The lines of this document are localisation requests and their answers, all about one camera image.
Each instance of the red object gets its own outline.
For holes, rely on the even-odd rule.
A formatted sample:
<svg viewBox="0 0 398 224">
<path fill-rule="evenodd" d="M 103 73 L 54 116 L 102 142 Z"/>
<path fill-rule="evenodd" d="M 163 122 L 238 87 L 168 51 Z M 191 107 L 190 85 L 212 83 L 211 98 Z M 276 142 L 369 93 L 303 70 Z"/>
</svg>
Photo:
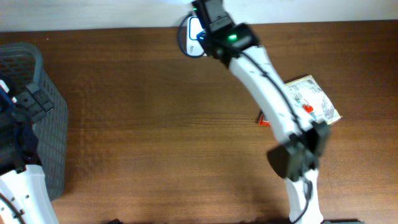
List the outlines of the red object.
<svg viewBox="0 0 398 224">
<path fill-rule="evenodd" d="M 306 111 L 307 113 L 312 113 L 312 112 L 313 112 L 313 107 L 310 106 L 310 105 L 304 105 L 303 108 L 305 109 L 305 111 Z M 271 123 L 270 123 L 267 119 L 264 120 L 264 117 L 265 117 L 264 114 L 261 115 L 259 125 L 260 125 L 260 126 L 271 126 Z"/>
<path fill-rule="evenodd" d="M 269 121 L 264 121 L 264 115 L 261 115 L 259 124 L 260 124 L 260 126 L 271 126 Z"/>
<path fill-rule="evenodd" d="M 303 108 L 307 113 L 311 113 L 313 111 L 313 108 L 310 105 L 304 105 Z"/>
</svg>

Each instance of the mesh basket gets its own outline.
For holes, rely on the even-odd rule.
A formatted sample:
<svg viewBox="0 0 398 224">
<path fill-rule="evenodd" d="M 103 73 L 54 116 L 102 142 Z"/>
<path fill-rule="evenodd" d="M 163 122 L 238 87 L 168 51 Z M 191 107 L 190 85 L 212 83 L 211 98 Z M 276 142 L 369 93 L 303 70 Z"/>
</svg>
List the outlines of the mesh basket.
<svg viewBox="0 0 398 224">
<path fill-rule="evenodd" d="M 0 74 L 15 82 L 16 95 L 24 91 L 27 84 L 35 82 L 54 103 L 54 109 L 43 120 L 34 124 L 33 130 L 39 139 L 37 152 L 43 164 L 50 200 L 59 198 L 63 192 L 65 177 L 67 103 L 43 70 L 42 54 L 33 45 L 0 45 Z"/>
</svg>

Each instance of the wood grain surface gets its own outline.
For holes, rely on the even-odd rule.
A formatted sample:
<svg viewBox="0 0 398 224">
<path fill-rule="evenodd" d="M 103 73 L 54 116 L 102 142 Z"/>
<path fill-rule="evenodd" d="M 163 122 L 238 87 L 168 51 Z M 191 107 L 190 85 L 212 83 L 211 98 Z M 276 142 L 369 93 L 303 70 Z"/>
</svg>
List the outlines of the wood grain surface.
<svg viewBox="0 0 398 224">
<path fill-rule="evenodd" d="M 344 118 L 318 184 L 325 219 L 398 220 L 398 22 L 254 26 L 279 75 L 312 74 Z M 236 223 L 289 215 L 259 107 L 177 28 L 2 33 L 30 42 L 68 102 L 60 223 Z"/>
</svg>

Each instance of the white wall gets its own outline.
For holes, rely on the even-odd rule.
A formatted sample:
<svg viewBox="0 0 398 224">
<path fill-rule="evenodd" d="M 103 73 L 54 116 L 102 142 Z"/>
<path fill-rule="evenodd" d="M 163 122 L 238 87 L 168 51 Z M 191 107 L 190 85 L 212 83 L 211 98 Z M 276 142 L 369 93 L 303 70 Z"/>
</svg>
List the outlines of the white wall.
<svg viewBox="0 0 398 224">
<path fill-rule="evenodd" d="M 0 30 L 176 26 L 189 0 L 0 0 Z M 224 0 L 236 22 L 398 19 L 398 0 Z"/>
</svg>

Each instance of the robotic arm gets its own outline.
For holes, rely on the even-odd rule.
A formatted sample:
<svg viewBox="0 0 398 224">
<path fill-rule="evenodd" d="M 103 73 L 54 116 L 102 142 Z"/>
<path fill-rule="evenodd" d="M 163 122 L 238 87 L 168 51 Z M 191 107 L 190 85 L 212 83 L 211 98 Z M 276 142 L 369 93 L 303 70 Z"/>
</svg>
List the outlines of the robotic arm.
<svg viewBox="0 0 398 224">
<path fill-rule="evenodd" d="M 317 123 L 288 94 L 264 46 L 246 24 L 236 25 L 222 0 L 192 3 L 203 32 L 198 41 L 205 53 L 220 60 L 250 91 L 272 123 L 280 146 L 268 152 L 275 172 L 285 180 L 292 223 L 323 221 L 317 195 L 318 158 L 330 130 Z"/>
<path fill-rule="evenodd" d="M 32 130 L 53 103 L 34 83 L 16 98 L 12 86 L 0 77 L 0 215 L 7 224 L 57 224 Z"/>
</svg>

